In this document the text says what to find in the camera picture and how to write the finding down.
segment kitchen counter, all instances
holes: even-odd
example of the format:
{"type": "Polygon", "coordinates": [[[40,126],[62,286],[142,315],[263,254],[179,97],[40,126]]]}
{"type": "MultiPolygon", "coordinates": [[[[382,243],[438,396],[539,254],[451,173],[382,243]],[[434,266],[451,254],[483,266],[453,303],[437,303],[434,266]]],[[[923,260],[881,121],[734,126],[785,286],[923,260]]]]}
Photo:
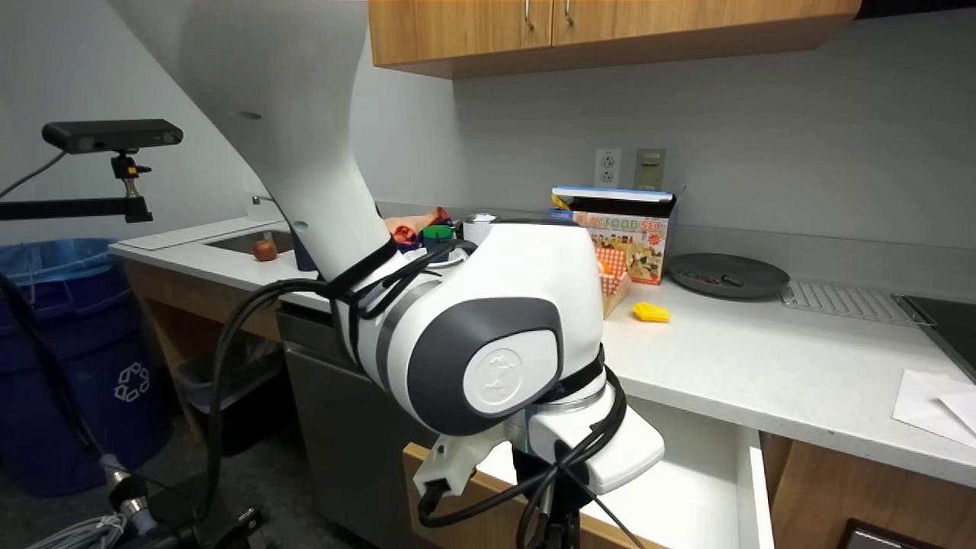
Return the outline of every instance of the kitchen counter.
{"type": "MultiPolygon", "coordinates": [[[[114,243],[131,261],[236,289],[296,279],[292,254],[255,261],[208,241],[285,223],[223,219],[114,243]]],[[[910,323],[853,320],[781,303],[720,303],[673,283],[639,286],[605,323],[607,360],[638,400],[810,441],[976,488],[976,449],[895,421],[906,368],[963,381],[910,323]],[[635,323],[629,304],[671,309],[671,323],[635,323]]]]}

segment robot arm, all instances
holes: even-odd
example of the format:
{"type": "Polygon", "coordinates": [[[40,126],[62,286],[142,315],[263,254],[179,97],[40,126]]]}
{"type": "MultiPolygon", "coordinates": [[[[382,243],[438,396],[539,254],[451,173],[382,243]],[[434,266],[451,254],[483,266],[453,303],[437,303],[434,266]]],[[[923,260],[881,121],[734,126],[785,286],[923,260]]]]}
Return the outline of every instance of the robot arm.
{"type": "MultiPolygon", "coordinates": [[[[259,173],[321,275],[355,297],[335,312],[349,349],[412,418],[453,436],[451,449],[514,439],[555,462],[559,446],[587,436],[588,415],[610,409],[597,268],[584,230],[497,227],[446,279],[415,275],[387,246],[349,139],[363,0],[114,0],[114,10],[259,173]]],[[[600,454],[614,472],[588,479],[597,490],[661,454],[635,411],[623,433],[639,459],[610,441],[600,454]]]]}

